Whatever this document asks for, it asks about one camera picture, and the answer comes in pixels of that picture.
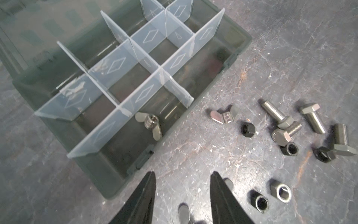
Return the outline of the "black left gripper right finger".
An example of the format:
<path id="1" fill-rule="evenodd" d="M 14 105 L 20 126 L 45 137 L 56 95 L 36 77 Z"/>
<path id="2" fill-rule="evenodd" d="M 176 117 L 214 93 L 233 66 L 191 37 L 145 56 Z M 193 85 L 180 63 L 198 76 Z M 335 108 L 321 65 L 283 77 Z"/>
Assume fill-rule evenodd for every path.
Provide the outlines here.
<path id="1" fill-rule="evenodd" d="M 214 224 L 253 223 L 217 171 L 210 176 L 210 202 Z"/>

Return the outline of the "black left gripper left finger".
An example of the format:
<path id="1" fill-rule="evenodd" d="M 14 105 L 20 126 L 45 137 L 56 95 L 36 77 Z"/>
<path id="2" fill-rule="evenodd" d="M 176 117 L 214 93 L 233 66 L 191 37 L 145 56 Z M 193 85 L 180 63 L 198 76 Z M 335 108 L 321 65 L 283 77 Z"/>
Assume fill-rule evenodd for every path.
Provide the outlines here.
<path id="1" fill-rule="evenodd" d="M 146 173 L 111 224 L 151 224 L 156 195 L 156 176 Z"/>

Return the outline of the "silver wing nut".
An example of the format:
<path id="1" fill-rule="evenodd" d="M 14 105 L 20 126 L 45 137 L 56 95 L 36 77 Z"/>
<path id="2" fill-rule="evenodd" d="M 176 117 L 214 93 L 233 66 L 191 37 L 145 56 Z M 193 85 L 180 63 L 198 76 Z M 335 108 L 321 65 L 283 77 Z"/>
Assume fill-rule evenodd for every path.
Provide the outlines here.
<path id="1" fill-rule="evenodd" d="M 138 112 L 135 114 L 135 120 L 144 123 L 145 128 L 152 131 L 154 140 L 159 141 L 162 138 L 159 119 L 156 115 Z"/>
<path id="2" fill-rule="evenodd" d="M 219 113 L 218 111 L 211 111 L 210 117 L 220 124 L 229 124 L 237 120 L 239 114 L 239 107 L 232 105 L 230 110 L 224 113 Z"/>

